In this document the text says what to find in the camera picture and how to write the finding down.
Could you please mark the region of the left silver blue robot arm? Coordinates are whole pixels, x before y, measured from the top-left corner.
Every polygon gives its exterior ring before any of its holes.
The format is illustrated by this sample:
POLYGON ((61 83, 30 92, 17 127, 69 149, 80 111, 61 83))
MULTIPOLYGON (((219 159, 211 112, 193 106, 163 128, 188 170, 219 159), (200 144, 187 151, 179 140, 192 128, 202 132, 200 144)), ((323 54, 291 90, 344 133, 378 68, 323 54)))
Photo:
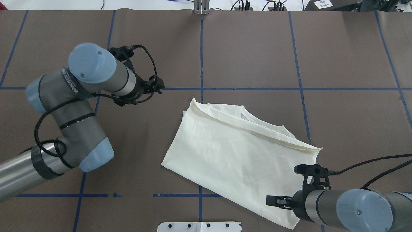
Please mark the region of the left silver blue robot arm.
POLYGON ((114 151, 88 100, 112 99, 119 106, 137 105, 165 87, 155 61, 141 44, 104 49, 81 43, 60 69, 33 81, 25 90, 41 117, 35 144, 1 163, 1 202, 79 167, 93 171, 114 151))

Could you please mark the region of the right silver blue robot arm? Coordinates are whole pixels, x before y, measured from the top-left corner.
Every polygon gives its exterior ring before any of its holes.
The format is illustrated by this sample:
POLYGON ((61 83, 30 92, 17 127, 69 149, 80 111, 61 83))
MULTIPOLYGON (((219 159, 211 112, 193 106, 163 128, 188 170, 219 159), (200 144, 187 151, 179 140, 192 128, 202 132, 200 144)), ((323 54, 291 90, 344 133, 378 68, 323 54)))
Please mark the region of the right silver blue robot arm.
POLYGON ((355 188, 332 190, 334 172, 318 164, 300 164, 303 188, 293 196, 266 196, 266 205, 293 211, 300 220, 352 232, 410 232, 411 194, 355 188))

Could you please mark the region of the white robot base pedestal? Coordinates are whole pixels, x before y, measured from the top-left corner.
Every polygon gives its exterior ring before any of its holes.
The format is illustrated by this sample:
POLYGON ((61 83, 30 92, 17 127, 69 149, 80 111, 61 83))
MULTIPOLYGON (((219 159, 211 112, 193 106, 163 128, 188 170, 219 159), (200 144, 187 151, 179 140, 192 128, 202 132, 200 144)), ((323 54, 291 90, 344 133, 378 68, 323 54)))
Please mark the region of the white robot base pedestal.
POLYGON ((242 232, 241 222, 164 222, 160 223, 158 232, 242 232))

